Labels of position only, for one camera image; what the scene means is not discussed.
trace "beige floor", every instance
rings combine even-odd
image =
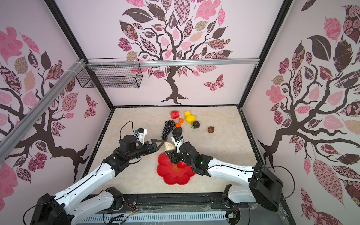
[[[101,161],[119,146],[119,131],[126,122],[132,120],[134,130],[139,127],[148,129],[145,141],[151,142],[152,138],[161,139],[164,123],[171,119],[172,110],[178,110],[180,118],[184,118],[186,110],[190,110],[197,117],[200,128],[191,129],[190,123],[187,122],[181,127],[184,140],[189,141],[200,154],[237,165],[255,165],[256,159],[236,107],[117,108],[90,171],[99,166]],[[209,126],[215,128],[214,133],[207,132]],[[131,133],[131,123],[128,123],[122,129],[121,135],[123,137]],[[234,184],[220,177],[195,175],[186,185],[167,185],[156,173],[157,158],[164,151],[165,148],[162,146],[158,152],[144,156],[139,163],[130,165],[118,176],[100,186],[94,194],[111,186],[124,194],[222,192],[227,184]]]

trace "pink wall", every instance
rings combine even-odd
[[[244,106],[267,165],[295,177],[296,224],[359,223],[359,17],[359,1],[295,1]]]
[[[0,20],[3,139],[77,56],[43,1],[1,3]],[[21,224],[22,214],[40,196],[81,177],[108,114],[97,89],[82,89],[76,80],[64,89],[0,165],[2,224]]]

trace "yellow lemon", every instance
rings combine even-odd
[[[190,113],[189,110],[187,110],[187,111],[184,112],[184,116],[188,116],[188,115],[190,115],[190,114],[191,114],[191,113]]]
[[[194,115],[187,115],[185,117],[186,122],[193,123],[196,120],[196,117]]]

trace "wire basket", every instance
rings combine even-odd
[[[90,65],[76,76],[81,87],[139,88],[143,74],[139,63],[116,65]]]

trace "wall mural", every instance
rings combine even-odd
[[[265,150],[265,162],[268,158],[273,165],[273,154],[276,153],[283,136],[291,136],[289,145],[294,146],[295,154],[301,153],[304,156],[306,173],[311,173],[312,168],[319,184],[340,203],[344,205],[343,198],[350,197],[360,207],[360,183],[352,180],[360,180],[360,174],[349,167],[358,163],[360,156],[348,154],[345,149],[336,150],[331,145],[348,143],[360,148],[359,142],[343,136],[349,132],[360,135],[360,121],[354,118],[360,116],[360,101],[348,103],[348,97],[360,95],[360,84],[356,84],[360,78],[360,70],[343,72],[351,62],[351,65],[360,62],[360,7],[347,5],[343,8],[343,25],[336,18],[326,18],[324,29],[327,38],[321,35],[308,37],[312,41],[311,51],[305,50],[301,42],[295,49],[291,62],[289,58],[280,62],[280,75],[272,80],[274,85],[266,91],[269,100],[274,103],[270,111],[274,113],[274,122],[278,128],[271,145],[258,141]],[[336,41],[334,49],[330,41]],[[355,42],[356,51],[358,50],[356,57],[350,42]],[[317,62],[323,61],[325,65],[330,62],[333,66],[312,64],[313,57],[320,59]],[[333,109],[321,109],[323,105],[332,106]],[[348,119],[340,120],[340,114]],[[318,134],[326,134],[327,138],[316,138]],[[313,151],[314,158],[308,154],[309,151]],[[316,156],[323,156],[326,162]],[[351,180],[339,178],[339,175]],[[343,196],[342,184],[348,196]],[[304,190],[302,192],[304,199],[307,194]],[[326,213],[316,212],[308,195],[306,198],[308,202],[304,200],[305,204],[302,204],[306,218],[314,217],[315,224],[319,224],[320,219],[321,224],[341,224]]]
[[[22,41],[17,40],[17,32],[12,27],[7,27],[7,33],[0,31],[0,55],[4,62],[0,62],[0,73],[4,78],[6,87],[0,87],[0,108],[7,113],[0,113],[0,126],[10,129],[0,129],[0,133],[7,136],[20,120],[24,118],[28,109],[36,105],[37,101],[45,95],[45,90],[54,86],[52,82],[60,79],[64,70],[62,61],[51,65],[51,60],[46,51],[40,54],[35,42],[29,37],[21,34]],[[28,52],[22,53],[23,46],[28,46]],[[10,57],[18,57],[14,65],[8,65]],[[65,87],[51,106],[41,115],[34,124],[34,130],[30,130],[15,147],[15,152],[6,157],[17,157],[15,164],[9,167],[5,162],[0,169],[0,210],[4,207],[2,198],[14,193],[12,187],[17,186],[16,176],[31,183],[31,174],[36,170],[43,169],[50,158],[68,157],[74,165],[74,182],[78,173],[79,164],[85,164],[87,159],[82,156],[87,151],[86,145],[82,150],[75,151],[71,148],[56,146],[54,140],[61,137],[61,131],[66,127],[62,120],[72,119],[75,114],[71,111],[75,108],[78,100],[78,93],[72,93],[76,85],[75,78]],[[94,108],[97,103],[87,94],[84,96],[89,108],[84,117],[95,116]]]
[[[126,0],[135,6],[122,14],[120,27],[125,37],[119,39],[118,46],[128,52],[128,58],[140,60],[184,60],[184,59],[226,59],[232,51],[224,50],[230,39],[220,39],[227,27],[221,27],[225,20],[225,12],[220,7],[221,1],[215,0]],[[169,10],[174,2],[174,10]],[[196,11],[194,18],[189,18],[192,11]],[[136,22],[125,22],[130,16]],[[193,25],[193,20],[203,20]],[[152,22],[153,25],[143,27],[143,23]],[[172,93],[166,99],[181,105],[178,99],[188,99],[179,93],[173,77],[175,75],[188,76],[191,72],[195,76],[210,72],[215,65],[142,67],[142,72],[149,77],[165,78]],[[205,86],[211,91],[223,87],[223,74],[215,82],[206,82]]]

